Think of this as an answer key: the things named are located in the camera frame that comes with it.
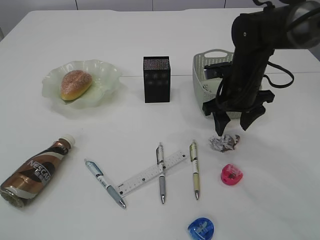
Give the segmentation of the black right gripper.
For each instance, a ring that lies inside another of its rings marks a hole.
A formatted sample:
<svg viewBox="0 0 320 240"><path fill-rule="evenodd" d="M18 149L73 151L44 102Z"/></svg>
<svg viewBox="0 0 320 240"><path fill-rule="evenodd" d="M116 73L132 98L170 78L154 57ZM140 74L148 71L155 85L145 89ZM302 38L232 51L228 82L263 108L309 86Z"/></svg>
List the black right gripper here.
<svg viewBox="0 0 320 240"><path fill-rule="evenodd" d="M266 109L262 104L273 102L275 97L270 90L259 90L256 87L259 81L250 81L249 77L245 77L244 81L237 81L239 76L232 65L231 74L222 78L215 98L202 106L206 116L212 113L219 137L231 121L226 112L241 112L240 126L246 131L257 118L265 114Z"/></svg>

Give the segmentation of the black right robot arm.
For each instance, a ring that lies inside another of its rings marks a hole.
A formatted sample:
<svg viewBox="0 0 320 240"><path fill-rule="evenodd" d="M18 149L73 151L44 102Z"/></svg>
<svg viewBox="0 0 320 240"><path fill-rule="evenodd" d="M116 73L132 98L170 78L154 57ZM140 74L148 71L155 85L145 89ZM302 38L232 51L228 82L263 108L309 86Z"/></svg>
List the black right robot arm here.
<svg viewBox="0 0 320 240"><path fill-rule="evenodd" d="M221 136L230 122L229 113L240 113L240 126L246 130L273 102L270 90L261 90L265 70L275 50L310 49L320 42L320 4L314 0L286 0L282 7L270 1L263 10L242 13L231 27L234 44L229 62L204 67L207 79L220 79L216 95L202 105L212 115L215 131Z"/></svg>

